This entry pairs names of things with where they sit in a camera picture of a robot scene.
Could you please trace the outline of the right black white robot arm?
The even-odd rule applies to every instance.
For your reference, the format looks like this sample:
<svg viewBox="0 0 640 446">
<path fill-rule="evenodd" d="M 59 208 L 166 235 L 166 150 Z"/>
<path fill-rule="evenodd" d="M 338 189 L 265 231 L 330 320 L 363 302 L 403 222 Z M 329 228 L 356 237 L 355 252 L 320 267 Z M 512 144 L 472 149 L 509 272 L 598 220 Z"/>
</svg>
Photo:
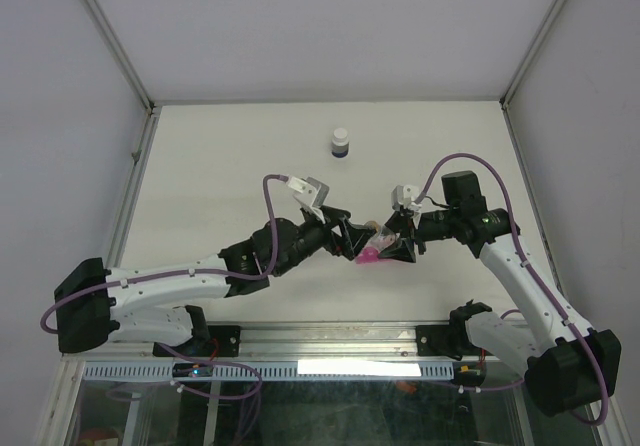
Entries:
<svg viewBox="0 0 640 446">
<path fill-rule="evenodd" d="M 469 301 L 450 312 L 432 350 L 455 360 L 474 349 L 492 353 L 523 379 L 534 404 L 549 417 L 592 402 L 606 406 L 620 363 L 617 336 L 596 330 L 547 285 L 509 212 L 488 208 L 475 173 L 446 174 L 442 186 L 445 203 L 430 212 L 423 211 L 417 187 L 394 188 L 393 214 L 385 225 L 396 239 L 381 258 L 413 263 L 427 243 L 454 239 L 497 278 L 527 327 Z"/>
</svg>

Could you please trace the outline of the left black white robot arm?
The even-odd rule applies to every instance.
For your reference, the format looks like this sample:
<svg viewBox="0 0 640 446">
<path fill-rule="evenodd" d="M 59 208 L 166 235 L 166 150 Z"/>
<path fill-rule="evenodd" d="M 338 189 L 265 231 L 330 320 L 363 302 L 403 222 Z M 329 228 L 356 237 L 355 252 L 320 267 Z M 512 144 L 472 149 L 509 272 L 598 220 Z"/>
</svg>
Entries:
<svg viewBox="0 0 640 446">
<path fill-rule="evenodd" d="M 50 314 L 56 325 L 50 331 L 63 354 L 117 342 L 201 353 L 210 332 L 197 301 L 256 293 L 320 250 L 354 260 L 376 230 L 350 217 L 323 206 L 318 215 L 305 212 L 301 224 L 273 218 L 244 241 L 174 267 L 108 269 L 99 257 L 85 259 L 54 291 Z"/>
</svg>

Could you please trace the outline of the pink pill organizer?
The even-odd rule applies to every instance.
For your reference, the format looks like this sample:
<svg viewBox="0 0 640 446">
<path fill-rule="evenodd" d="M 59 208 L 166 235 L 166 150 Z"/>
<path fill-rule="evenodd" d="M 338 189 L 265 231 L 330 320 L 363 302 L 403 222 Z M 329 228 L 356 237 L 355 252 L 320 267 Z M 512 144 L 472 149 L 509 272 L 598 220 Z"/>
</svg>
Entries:
<svg viewBox="0 0 640 446">
<path fill-rule="evenodd" d="M 358 265 L 376 264 L 391 262 L 391 259 L 380 256 L 380 251 L 372 246 L 365 247 L 359 255 L 354 259 Z"/>
</svg>

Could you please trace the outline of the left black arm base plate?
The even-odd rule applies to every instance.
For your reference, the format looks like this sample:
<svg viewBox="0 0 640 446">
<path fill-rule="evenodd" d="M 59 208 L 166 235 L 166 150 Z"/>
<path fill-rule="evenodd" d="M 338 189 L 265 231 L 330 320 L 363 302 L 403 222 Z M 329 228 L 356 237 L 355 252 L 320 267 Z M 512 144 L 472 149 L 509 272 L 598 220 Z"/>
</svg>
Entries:
<svg viewBox="0 0 640 446">
<path fill-rule="evenodd" d="M 189 340 L 171 349 L 196 358 L 235 358 L 239 355 L 241 332 L 240 325 L 208 325 L 195 330 Z"/>
</svg>

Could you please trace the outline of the clear pill bottle orange cap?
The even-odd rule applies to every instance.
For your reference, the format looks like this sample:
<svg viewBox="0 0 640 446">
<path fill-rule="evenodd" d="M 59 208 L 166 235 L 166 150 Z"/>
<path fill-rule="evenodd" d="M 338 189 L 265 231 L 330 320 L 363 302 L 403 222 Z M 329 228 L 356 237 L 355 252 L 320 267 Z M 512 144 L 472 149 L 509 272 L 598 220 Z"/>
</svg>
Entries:
<svg viewBox="0 0 640 446">
<path fill-rule="evenodd" d="M 366 244 L 366 248 L 372 248 L 377 252 L 382 252 L 396 242 L 397 235 L 384 224 L 371 220 L 366 222 L 365 226 L 374 231 L 374 234 Z"/>
</svg>

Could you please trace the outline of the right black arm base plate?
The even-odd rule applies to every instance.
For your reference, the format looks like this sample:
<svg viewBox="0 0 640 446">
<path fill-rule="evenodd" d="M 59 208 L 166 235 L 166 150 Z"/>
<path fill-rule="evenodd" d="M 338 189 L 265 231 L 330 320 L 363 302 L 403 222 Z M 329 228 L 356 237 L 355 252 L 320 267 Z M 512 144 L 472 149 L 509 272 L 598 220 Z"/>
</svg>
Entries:
<svg viewBox="0 0 640 446">
<path fill-rule="evenodd" d="M 476 352 L 462 333 L 449 324 L 417 325 L 415 340 L 420 357 L 446 356 L 460 361 L 463 356 Z"/>
</svg>

